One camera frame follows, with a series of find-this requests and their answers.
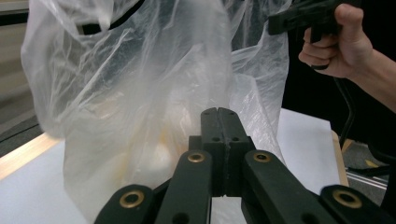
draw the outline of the clear plastic bag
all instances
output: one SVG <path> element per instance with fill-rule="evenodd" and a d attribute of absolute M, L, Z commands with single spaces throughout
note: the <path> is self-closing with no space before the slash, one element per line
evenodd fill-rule
<path fill-rule="evenodd" d="M 269 36 L 266 17 L 290 0 L 145 0 L 107 30 L 135 2 L 30 1 L 23 69 L 40 126 L 65 139 L 65 188 L 89 222 L 117 189 L 171 177 L 209 107 L 237 112 L 282 160 L 287 37 Z M 92 22 L 102 32 L 78 31 Z"/>

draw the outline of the finger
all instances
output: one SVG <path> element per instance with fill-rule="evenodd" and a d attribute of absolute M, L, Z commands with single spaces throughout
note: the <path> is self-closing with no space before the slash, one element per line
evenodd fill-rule
<path fill-rule="evenodd" d="M 305 43 L 310 43 L 310 40 L 311 40 L 311 28 L 308 28 L 305 30 L 304 33 L 304 41 Z M 337 43 L 338 43 L 337 35 L 322 35 L 320 41 L 313 43 L 313 45 L 320 48 L 327 48 Z"/>
<path fill-rule="evenodd" d="M 334 11 L 334 17 L 342 27 L 343 39 L 348 42 L 358 41 L 364 32 L 361 27 L 363 10 L 348 4 L 341 4 Z"/>
<path fill-rule="evenodd" d="M 337 55 L 338 49 L 336 47 L 318 48 L 312 44 L 304 43 L 303 52 L 320 59 L 330 59 Z"/>
<path fill-rule="evenodd" d="M 304 52 L 300 52 L 298 58 L 301 62 L 306 63 L 309 66 L 311 65 L 322 66 L 322 65 L 328 65 L 330 63 L 330 59 L 317 58 L 309 54 L 306 54 Z"/>

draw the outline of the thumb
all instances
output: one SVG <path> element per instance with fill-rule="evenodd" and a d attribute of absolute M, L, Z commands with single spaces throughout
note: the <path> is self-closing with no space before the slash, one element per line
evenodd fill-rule
<path fill-rule="evenodd" d="M 341 4 L 334 11 L 334 17 L 342 25 L 341 35 L 347 42 L 354 42 L 361 38 L 363 30 L 363 10 L 348 4 Z"/>

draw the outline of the brass insert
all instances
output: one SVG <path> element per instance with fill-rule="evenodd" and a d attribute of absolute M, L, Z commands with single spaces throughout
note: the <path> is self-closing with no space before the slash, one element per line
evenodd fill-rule
<path fill-rule="evenodd" d="M 205 159 L 205 156 L 201 153 L 195 152 L 189 155 L 189 161 L 191 162 L 201 162 Z"/>
<path fill-rule="evenodd" d="M 134 197 L 133 200 L 128 200 L 128 197 Z M 120 198 L 120 205 L 124 208 L 134 208 L 143 202 L 145 194 L 140 190 L 132 190 L 126 192 Z"/>
<path fill-rule="evenodd" d="M 350 208 L 360 208 L 362 206 L 361 199 L 349 191 L 337 189 L 332 193 L 332 196 L 343 206 Z"/>
<path fill-rule="evenodd" d="M 268 162 L 271 160 L 270 155 L 265 152 L 256 152 L 254 153 L 253 158 L 255 161 L 259 161 L 259 162 Z"/>

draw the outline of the forearm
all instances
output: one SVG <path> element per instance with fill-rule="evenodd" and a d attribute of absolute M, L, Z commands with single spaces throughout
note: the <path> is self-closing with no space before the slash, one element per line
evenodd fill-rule
<path fill-rule="evenodd" d="M 396 62 L 392 59 L 373 50 L 367 66 L 349 79 L 396 113 Z"/>

